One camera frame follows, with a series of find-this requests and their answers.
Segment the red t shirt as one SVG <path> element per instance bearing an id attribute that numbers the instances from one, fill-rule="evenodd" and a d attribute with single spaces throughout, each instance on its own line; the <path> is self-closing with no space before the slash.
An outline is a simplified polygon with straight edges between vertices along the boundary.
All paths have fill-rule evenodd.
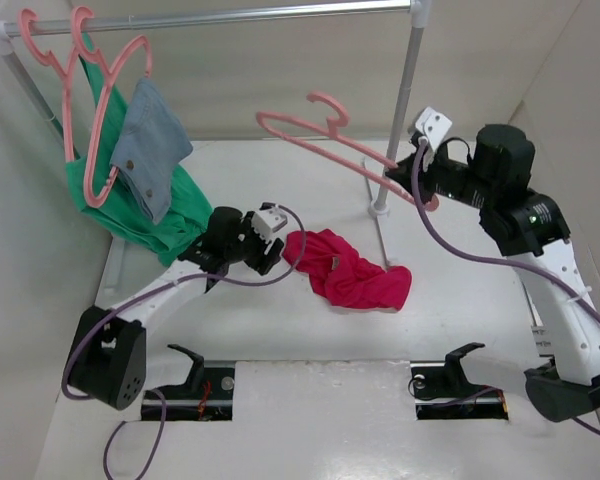
<path id="1" fill-rule="evenodd" d="M 289 233 L 283 258 L 309 277 L 314 293 L 335 307 L 401 310 L 412 286 L 408 268 L 376 265 L 329 229 Z"/>

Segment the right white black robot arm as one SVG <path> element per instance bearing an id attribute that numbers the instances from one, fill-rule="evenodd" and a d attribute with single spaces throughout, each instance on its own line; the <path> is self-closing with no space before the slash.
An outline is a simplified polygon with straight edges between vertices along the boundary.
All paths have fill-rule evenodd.
<path id="1" fill-rule="evenodd" d="M 545 419 L 578 421 L 600 408 L 600 313 L 579 273 L 561 209 L 529 186 L 534 144 L 517 127 L 487 124 L 459 162 L 448 154 L 450 141 L 436 143 L 431 133 L 415 128 L 414 153 L 387 177 L 413 197 L 425 229 L 447 252 L 516 272 L 553 347 L 550 362 L 525 371 L 525 393 Z M 444 240 L 425 211 L 435 195 L 477 209 L 479 225 L 500 255 L 470 254 Z"/>

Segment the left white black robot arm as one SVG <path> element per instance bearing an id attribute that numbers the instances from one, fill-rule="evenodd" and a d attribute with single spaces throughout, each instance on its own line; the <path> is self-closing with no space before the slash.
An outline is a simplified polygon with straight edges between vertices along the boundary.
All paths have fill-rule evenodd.
<path id="1" fill-rule="evenodd" d="M 265 277 L 280 262 L 281 230 L 293 218 L 286 207 L 263 203 L 246 213 L 217 207 L 206 230 L 155 280 L 127 299 L 81 315 L 63 371 L 61 391 L 72 400 L 97 400 L 118 411 L 143 391 L 147 340 L 186 303 L 233 280 L 229 269 L 243 264 Z"/>

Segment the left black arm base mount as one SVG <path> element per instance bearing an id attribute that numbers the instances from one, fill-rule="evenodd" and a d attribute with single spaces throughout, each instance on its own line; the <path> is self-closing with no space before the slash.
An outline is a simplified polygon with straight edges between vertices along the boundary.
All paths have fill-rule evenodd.
<path id="1" fill-rule="evenodd" d="M 236 363 L 207 362 L 202 355 L 177 344 L 169 344 L 167 348 L 167 353 L 148 362 L 140 419 L 230 421 Z"/>

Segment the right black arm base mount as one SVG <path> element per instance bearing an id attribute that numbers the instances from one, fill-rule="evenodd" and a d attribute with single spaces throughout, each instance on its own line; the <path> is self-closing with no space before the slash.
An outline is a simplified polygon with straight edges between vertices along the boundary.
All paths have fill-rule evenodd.
<path id="1" fill-rule="evenodd" d="M 484 347 L 471 342 L 448 352 L 443 360 L 410 362 L 407 388 L 417 420 L 509 420 L 503 392 L 471 383 L 461 365 L 469 353 Z"/>

